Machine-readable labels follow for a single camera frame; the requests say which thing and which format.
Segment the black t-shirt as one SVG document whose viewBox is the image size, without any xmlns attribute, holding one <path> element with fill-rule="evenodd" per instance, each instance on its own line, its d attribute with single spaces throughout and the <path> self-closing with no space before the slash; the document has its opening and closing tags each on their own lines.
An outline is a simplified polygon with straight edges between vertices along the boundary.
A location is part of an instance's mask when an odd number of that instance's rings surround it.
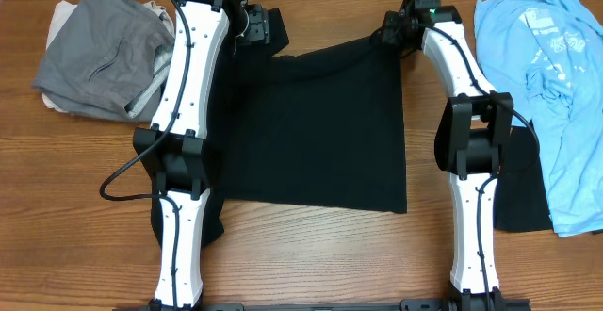
<svg viewBox="0 0 603 311">
<path fill-rule="evenodd" d="M 223 234 L 228 198 L 405 213 L 398 53 L 361 38 L 287 56 L 278 9 L 269 31 L 269 43 L 236 50 L 211 90 L 203 245 Z"/>
</svg>

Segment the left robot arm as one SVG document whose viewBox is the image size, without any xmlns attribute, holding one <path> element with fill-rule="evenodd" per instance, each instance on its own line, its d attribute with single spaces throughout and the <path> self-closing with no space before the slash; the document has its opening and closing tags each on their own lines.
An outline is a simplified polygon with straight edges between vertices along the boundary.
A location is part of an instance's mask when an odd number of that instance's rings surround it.
<svg viewBox="0 0 603 311">
<path fill-rule="evenodd" d="M 208 104 L 223 49 L 268 42 L 265 12 L 248 0 L 175 0 L 175 41 L 161 102 L 134 147 L 152 179 L 161 266 L 150 310 L 198 310 L 204 212 L 211 193 Z"/>
</svg>

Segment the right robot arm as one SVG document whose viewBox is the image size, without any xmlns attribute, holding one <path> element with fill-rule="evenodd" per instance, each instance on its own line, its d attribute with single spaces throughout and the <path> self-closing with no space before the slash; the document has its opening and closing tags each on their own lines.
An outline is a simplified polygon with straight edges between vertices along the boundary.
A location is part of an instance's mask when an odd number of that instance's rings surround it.
<svg viewBox="0 0 603 311">
<path fill-rule="evenodd" d="M 513 119 L 472 55 L 461 16 L 441 0 L 402 0 L 383 20 L 380 42 L 420 50 L 432 62 L 447 103 L 434 139 L 438 168 L 453 199 L 454 255 L 445 310 L 505 310 L 494 259 L 494 198 Z"/>
</svg>

